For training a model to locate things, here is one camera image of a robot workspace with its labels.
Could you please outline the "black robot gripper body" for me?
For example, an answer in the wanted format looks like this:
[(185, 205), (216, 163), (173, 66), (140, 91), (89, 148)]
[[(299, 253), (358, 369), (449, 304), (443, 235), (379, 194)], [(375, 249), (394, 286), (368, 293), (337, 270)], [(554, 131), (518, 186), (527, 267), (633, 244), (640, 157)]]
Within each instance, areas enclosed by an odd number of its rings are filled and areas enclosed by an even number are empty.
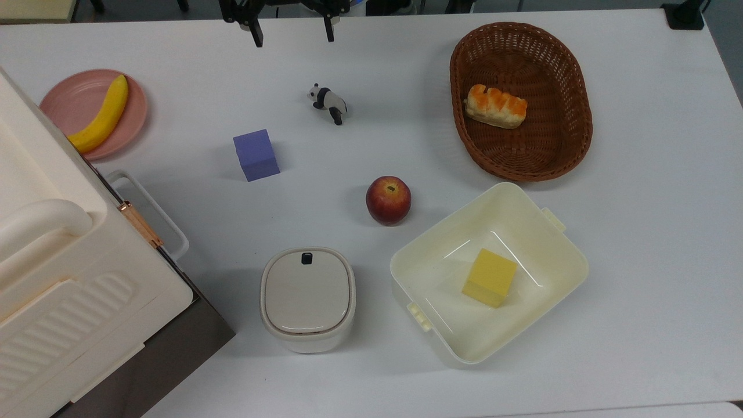
[(328, 19), (340, 17), (351, 10), (351, 1), (219, 1), (223, 20), (236, 22), (247, 31), (258, 24), (258, 14), (264, 7), (293, 5), (302, 5)]

